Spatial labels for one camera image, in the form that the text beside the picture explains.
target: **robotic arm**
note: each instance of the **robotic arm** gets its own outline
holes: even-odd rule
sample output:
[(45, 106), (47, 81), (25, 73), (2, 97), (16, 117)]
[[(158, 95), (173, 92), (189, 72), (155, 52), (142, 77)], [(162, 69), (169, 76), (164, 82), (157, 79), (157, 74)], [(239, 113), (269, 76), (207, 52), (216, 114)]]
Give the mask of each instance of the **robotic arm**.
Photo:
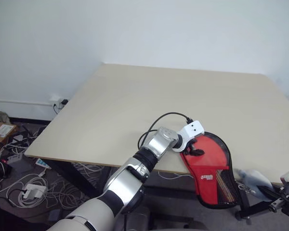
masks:
[(165, 152), (170, 148), (181, 152), (190, 140), (201, 134), (204, 134), (204, 129), (199, 121), (186, 125), (179, 132), (159, 128), (152, 139), (109, 178), (101, 196), (86, 201), (49, 231), (112, 230), (119, 213), (138, 206), (143, 195), (142, 185)]

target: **floor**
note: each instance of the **floor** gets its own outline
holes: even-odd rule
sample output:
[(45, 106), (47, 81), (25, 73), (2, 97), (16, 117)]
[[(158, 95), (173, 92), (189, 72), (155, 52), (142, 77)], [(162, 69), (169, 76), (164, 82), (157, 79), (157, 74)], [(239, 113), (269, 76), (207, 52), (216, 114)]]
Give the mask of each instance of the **floor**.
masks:
[[(31, 130), (37, 129), (38, 125), (27, 125)], [(2, 187), (6, 187), (11, 183), (15, 182), (17, 179), (29, 173), (40, 173), (43, 171), (42, 167), (35, 166), (33, 170), (25, 173), (17, 173), (12, 171), (11, 177), (2, 182)], [(173, 177), (171, 173), (161, 173), (166, 177)], [(53, 171), (46, 171), (46, 179), (49, 183), (57, 180), (60, 176)], [(165, 180), (161, 178), (157, 172), (152, 172), (150, 178), (146, 182), (147, 185), (156, 185), (163, 187), (173, 187), (180, 189), (194, 188), (193, 179), (190, 177), (181, 177), (174, 180)], [(251, 204), (256, 203), (257, 199), (250, 197)], [(0, 200), (0, 206), (2, 209), (9, 211), (19, 217), (29, 217), (36, 214), (40, 214), (47, 211), (45, 204), (41, 204), (35, 208), (11, 208), (10, 205), (4, 200)], [(141, 204), (142, 207), (148, 208), (151, 212), (175, 215), (175, 216), (185, 216), (192, 217), (195, 221), (203, 223), (204, 226), (210, 231), (279, 231), (279, 230), (289, 230), (289, 217), (281, 213), (281, 211), (274, 213), (266, 213), (257, 217), (251, 218), (251, 225), (248, 225), (245, 220), (237, 221), (234, 217), (234, 212), (238, 208), (226, 209), (226, 210), (212, 210), (203, 207), (196, 200), (185, 200), (185, 199), (173, 199), (166, 197), (157, 196), (146, 196)], [(61, 210), (61, 217), (66, 216), (70, 211)], [(40, 216), (28, 218), (30, 222), (42, 222), (49, 225), (53, 225), (55, 222), (48, 221), (48, 213)], [(157, 229), (165, 228), (183, 228), (185, 223), (172, 222), (167, 220), (157, 220), (155, 222)], [(123, 228), (123, 216), (120, 216), (116, 223), (116, 231), (122, 230)]]

